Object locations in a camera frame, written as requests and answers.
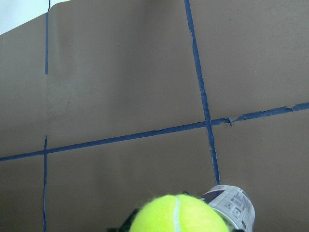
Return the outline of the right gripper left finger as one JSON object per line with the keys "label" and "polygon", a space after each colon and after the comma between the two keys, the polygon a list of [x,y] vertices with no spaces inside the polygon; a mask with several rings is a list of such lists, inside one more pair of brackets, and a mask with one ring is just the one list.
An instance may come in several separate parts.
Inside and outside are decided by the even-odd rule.
{"label": "right gripper left finger", "polygon": [[122,223],[122,225],[118,228],[107,228],[106,232],[129,232],[131,225],[140,211],[139,208],[134,209],[131,214],[125,219],[125,221]]}

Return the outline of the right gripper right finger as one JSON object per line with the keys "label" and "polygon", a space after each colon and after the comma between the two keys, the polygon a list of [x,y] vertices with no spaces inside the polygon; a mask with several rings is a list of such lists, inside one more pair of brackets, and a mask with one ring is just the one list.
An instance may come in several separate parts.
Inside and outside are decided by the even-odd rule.
{"label": "right gripper right finger", "polygon": [[238,226],[230,218],[225,218],[224,221],[230,232],[237,232],[239,230]]}

